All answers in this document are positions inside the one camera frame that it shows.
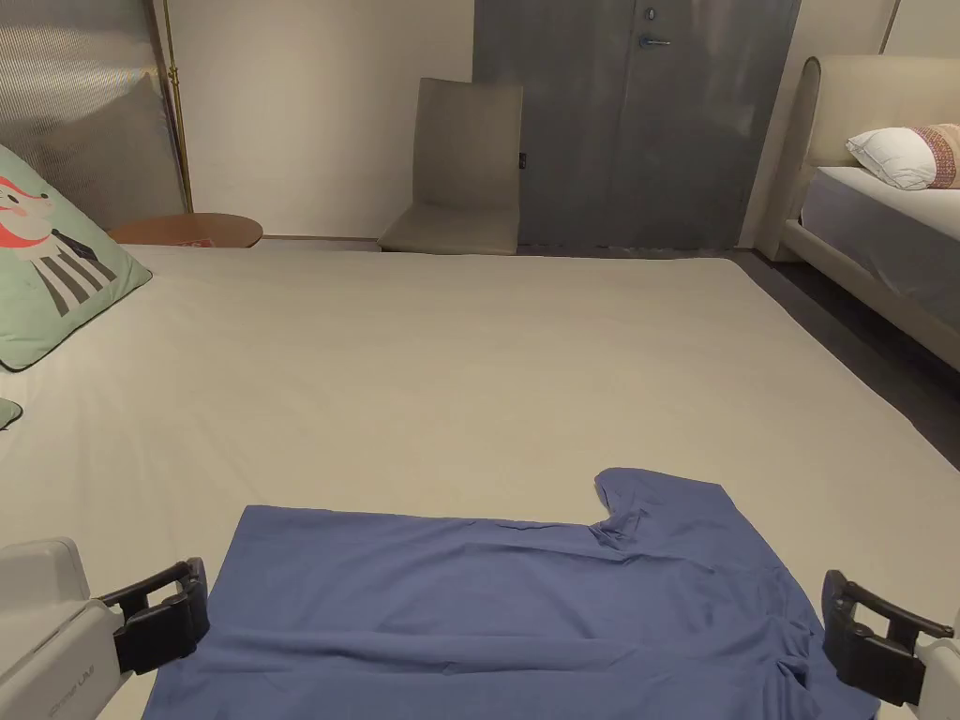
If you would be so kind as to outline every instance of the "bed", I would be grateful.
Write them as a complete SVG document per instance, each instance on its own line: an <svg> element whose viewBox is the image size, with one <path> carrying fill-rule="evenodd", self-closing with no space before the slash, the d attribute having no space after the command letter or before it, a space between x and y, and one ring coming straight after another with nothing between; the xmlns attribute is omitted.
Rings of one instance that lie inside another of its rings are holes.
<svg viewBox="0 0 960 720"><path fill-rule="evenodd" d="M905 192L862 168L819 168L801 217L877 283L960 331L960 192Z"/></svg>
<svg viewBox="0 0 960 720"><path fill-rule="evenodd" d="M814 266L960 370L960 192L879 187L846 148L870 130L952 122L958 98L960 60L811 59L757 247Z"/></svg>
<svg viewBox="0 0 960 720"><path fill-rule="evenodd" d="M215 578L251 504L592 523L620 466L721 484L815 603L840 567L956 611L960 474L730 261L131 251L150 283L0 374L0 545L72 537L95 589Z"/></svg>

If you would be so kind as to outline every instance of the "wooden table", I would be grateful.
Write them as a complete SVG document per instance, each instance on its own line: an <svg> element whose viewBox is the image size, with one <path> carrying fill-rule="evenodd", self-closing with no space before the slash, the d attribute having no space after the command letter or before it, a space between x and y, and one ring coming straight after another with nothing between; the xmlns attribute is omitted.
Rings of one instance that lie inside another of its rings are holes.
<svg viewBox="0 0 960 720"><path fill-rule="evenodd" d="M111 230L109 236L121 245L252 248L263 237L263 227L239 215L197 212L140 220Z"/></svg>

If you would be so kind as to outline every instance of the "blue t-shirt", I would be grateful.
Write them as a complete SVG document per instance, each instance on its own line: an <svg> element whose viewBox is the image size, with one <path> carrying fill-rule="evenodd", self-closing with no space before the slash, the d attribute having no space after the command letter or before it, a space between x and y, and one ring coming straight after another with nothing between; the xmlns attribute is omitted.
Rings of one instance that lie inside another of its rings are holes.
<svg viewBox="0 0 960 720"><path fill-rule="evenodd" d="M714 485L596 480L592 527L251 507L147 720L868 720Z"/></svg>

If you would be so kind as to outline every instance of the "headboard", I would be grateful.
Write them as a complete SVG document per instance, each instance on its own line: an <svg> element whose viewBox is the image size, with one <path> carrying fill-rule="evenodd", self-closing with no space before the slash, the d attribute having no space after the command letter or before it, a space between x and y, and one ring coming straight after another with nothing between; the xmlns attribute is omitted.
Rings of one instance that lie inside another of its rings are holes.
<svg viewBox="0 0 960 720"><path fill-rule="evenodd" d="M829 56L806 62L757 247L780 249L818 167L855 165L847 141L880 128L960 123L960 60Z"/></svg>

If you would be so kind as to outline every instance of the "bed frame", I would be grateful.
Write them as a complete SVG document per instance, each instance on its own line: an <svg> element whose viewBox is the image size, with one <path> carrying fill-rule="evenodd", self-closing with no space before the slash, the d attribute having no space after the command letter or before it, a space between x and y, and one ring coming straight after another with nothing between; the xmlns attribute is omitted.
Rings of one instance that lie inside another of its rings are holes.
<svg viewBox="0 0 960 720"><path fill-rule="evenodd" d="M960 371L950 327L871 276L800 224L817 168L855 166L847 140L869 130L960 122L960 60L836 56L804 67L757 249L802 260Z"/></svg>

